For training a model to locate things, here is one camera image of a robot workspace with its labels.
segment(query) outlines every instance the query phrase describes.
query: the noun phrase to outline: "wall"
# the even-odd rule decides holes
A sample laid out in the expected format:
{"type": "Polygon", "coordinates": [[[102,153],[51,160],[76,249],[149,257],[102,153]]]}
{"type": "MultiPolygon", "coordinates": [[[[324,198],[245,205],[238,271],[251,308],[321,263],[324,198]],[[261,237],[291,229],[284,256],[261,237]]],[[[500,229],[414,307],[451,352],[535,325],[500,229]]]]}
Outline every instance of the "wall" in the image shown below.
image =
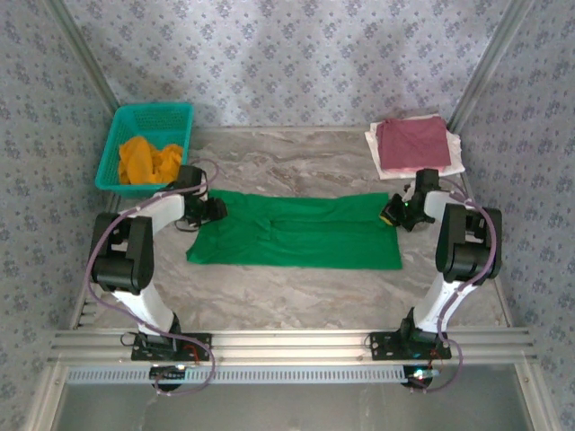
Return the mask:
{"type": "Polygon", "coordinates": [[[190,101],[199,126],[447,119],[508,0],[66,0],[120,103],[190,101]]]}
{"type": "Polygon", "coordinates": [[[503,281],[534,327],[565,429],[575,429],[575,5],[535,2],[462,134],[482,203],[504,211],[503,281]]]}
{"type": "Polygon", "coordinates": [[[109,117],[42,2],[0,2],[0,429],[17,429],[80,289],[109,117]]]}

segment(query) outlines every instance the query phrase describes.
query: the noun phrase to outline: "pink towel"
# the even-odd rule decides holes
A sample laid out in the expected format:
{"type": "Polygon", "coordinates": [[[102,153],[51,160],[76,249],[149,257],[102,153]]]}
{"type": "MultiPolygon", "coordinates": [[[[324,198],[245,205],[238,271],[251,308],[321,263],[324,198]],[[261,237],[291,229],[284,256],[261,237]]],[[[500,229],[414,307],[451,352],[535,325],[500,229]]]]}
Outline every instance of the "pink towel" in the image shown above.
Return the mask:
{"type": "Polygon", "coordinates": [[[446,132],[446,122],[441,117],[385,120],[376,131],[381,168],[442,171],[451,164],[446,132]]]}

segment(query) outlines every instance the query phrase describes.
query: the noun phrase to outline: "folded towel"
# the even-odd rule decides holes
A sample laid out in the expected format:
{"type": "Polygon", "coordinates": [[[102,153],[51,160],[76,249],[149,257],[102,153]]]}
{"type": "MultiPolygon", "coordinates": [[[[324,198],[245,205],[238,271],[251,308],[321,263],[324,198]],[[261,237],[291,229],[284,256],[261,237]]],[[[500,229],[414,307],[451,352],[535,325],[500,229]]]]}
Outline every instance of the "folded towel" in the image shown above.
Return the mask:
{"type": "Polygon", "coordinates": [[[163,184],[175,181],[183,148],[167,145],[158,151],[142,136],[135,136],[119,147],[120,184],[163,184]]]}
{"type": "Polygon", "coordinates": [[[382,169],[443,170],[451,164],[446,132],[441,117],[386,119],[376,130],[382,169]]]}
{"type": "MultiPolygon", "coordinates": [[[[412,117],[410,119],[428,119],[431,117],[438,117],[438,114],[427,115],[422,117],[412,117]]],[[[379,123],[371,123],[369,130],[366,132],[367,145],[369,146],[369,151],[371,152],[371,157],[376,165],[377,174],[380,180],[393,180],[393,179],[409,179],[415,178],[415,172],[404,172],[399,170],[387,170],[381,168],[378,143],[376,130],[379,123]]],[[[449,157],[451,159],[451,164],[446,166],[446,168],[439,173],[439,176],[454,175],[456,173],[461,173],[465,171],[465,167],[461,160],[461,139],[458,135],[447,131],[447,146],[449,148],[449,157]]]]}

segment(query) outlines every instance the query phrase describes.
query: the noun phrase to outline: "metal rail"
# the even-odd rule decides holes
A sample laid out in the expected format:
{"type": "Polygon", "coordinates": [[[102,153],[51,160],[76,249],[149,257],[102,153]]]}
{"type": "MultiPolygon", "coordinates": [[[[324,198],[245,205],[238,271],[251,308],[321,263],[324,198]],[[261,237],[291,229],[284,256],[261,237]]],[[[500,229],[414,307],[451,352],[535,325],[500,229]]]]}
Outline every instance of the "metal rail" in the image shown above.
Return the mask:
{"type": "MultiPolygon", "coordinates": [[[[119,337],[127,330],[57,332],[49,363],[133,365],[131,348],[119,337]]],[[[376,361],[365,345],[371,330],[220,330],[211,331],[218,366],[228,365],[416,365],[426,361],[376,361]]],[[[449,336],[467,365],[518,364],[536,360],[527,328],[454,328],[449,336]]],[[[457,362],[456,354],[446,364],[457,362]]],[[[155,363],[174,365],[174,363],[155,363]]]]}

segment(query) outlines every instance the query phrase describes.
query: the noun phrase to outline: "marble floor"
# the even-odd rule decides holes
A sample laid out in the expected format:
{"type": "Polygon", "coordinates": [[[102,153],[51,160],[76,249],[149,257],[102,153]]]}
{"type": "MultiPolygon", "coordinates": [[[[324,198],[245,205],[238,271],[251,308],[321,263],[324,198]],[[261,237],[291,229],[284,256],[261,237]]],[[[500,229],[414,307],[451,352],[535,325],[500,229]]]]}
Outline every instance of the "marble floor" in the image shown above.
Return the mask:
{"type": "MultiPolygon", "coordinates": [[[[203,131],[190,157],[217,161],[218,189],[267,196],[334,198],[401,192],[406,180],[381,181],[363,132],[203,131]]],[[[209,163],[201,163],[208,175],[209,163]]],[[[123,201],[122,207],[130,203],[123,201]]],[[[385,329],[428,291],[436,270],[438,224],[398,231],[398,271],[195,265],[185,252],[195,234],[173,226],[155,237],[155,285],[185,330],[385,329]]],[[[469,295],[451,325],[505,324],[492,282],[469,295]]],[[[100,328],[133,326],[100,310],[100,328]]]]}

